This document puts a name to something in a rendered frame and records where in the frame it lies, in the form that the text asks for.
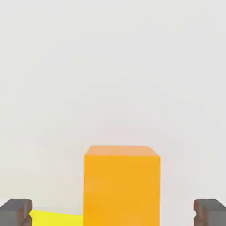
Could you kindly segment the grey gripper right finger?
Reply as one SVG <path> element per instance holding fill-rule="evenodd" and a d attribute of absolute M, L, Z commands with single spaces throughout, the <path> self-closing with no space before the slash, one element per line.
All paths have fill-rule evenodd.
<path fill-rule="evenodd" d="M 226 207 L 217 199 L 195 199 L 194 226 L 226 226 Z"/>

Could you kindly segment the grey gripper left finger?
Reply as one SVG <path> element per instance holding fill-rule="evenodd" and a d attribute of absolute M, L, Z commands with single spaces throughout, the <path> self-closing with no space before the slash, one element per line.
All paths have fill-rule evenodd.
<path fill-rule="evenodd" d="M 9 199 L 0 207 L 0 226 L 32 226 L 31 199 Z"/>

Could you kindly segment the large yellow box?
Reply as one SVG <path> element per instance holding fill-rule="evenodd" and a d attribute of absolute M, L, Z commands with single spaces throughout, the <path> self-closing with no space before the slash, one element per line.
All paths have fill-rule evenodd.
<path fill-rule="evenodd" d="M 83 226 L 82 215 L 32 210 L 32 226 Z"/>

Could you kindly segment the large orange box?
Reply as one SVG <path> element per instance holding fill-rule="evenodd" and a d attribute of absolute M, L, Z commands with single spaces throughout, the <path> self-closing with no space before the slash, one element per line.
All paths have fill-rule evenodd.
<path fill-rule="evenodd" d="M 84 155 L 83 226 L 160 226 L 160 156 L 93 145 Z"/>

